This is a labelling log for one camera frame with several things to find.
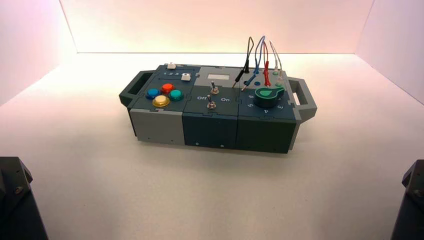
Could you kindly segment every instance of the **red button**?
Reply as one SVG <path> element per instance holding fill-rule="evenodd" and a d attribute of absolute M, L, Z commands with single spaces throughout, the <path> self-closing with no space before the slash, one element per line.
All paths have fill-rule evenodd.
<path fill-rule="evenodd" d="M 166 83 L 162 85 L 162 88 L 160 89 L 163 94 L 169 94 L 172 90 L 174 90 L 174 85 L 172 85 L 171 83 Z"/>

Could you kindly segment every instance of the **blue button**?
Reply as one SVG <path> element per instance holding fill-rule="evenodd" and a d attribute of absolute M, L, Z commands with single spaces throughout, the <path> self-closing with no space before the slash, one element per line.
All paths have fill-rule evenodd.
<path fill-rule="evenodd" d="M 156 88 L 150 88 L 147 90 L 146 98 L 147 99 L 154 99 L 156 96 L 159 96 L 161 92 Z"/>

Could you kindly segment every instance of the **screw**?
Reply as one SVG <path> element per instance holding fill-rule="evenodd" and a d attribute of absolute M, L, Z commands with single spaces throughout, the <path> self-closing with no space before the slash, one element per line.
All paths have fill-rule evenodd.
<path fill-rule="evenodd" d="M 413 191 L 413 194 L 415 194 L 415 196 L 417 196 L 417 197 L 419 197 L 419 198 L 422 198 L 422 197 L 424 197 L 424 192 L 422 191 L 422 190 L 414 190 Z"/>
<path fill-rule="evenodd" d="M 17 188 L 14 189 L 14 194 L 18 195 L 20 194 L 22 191 L 24 190 L 23 187 L 18 186 Z"/>

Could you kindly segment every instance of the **carrying handle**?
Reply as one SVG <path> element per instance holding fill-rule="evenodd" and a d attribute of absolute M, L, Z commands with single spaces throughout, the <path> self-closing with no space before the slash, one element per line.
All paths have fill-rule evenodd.
<path fill-rule="evenodd" d="M 127 107 L 127 109 L 130 109 L 134 105 L 134 100 L 139 95 L 140 90 L 155 71 L 156 70 L 140 71 L 119 94 L 120 103 Z"/>
<path fill-rule="evenodd" d="M 288 77 L 288 86 L 291 90 L 289 92 L 290 100 L 293 103 L 294 101 L 293 93 L 296 93 L 297 98 L 299 99 L 300 105 L 296 105 L 296 108 L 299 110 L 301 122 L 305 122 L 315 116 L 317 112 L 317 105 L 315 104 L 314 98 L 309 91 L 308 86 L 306 85 L 305 80 L 300 78 Z"/>

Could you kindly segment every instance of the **blue test lead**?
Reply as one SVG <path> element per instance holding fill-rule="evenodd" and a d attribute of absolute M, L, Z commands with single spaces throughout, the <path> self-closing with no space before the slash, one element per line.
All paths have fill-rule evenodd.
<path fill-rule="evenodd" d="M 256 45 L 256 48 L 254 50 L 255 68 L 254 68 L 254 71 L 253 71 L 253 75 L 249 78 L 249 80 L 247 80 L 247 81 L 244 82 L 244 87 L 241 89 L 242 92 L 251 84 L 251 82 L 253 81 L 253 79 L 256 78 L 256 74 L 259 74 L 259 64 L 261 63 L 262 47 L 263 47 L 264 41 L 265 41 L 265 36 L 262 36 L 260 38 L 259 42 Z M 259 48 L 259 61 L 258 61 L 258 59 L 256 58 L 256 54 L 258 52 L 258 47 L 259 46 L 260 46 L 260 48 Z"/>

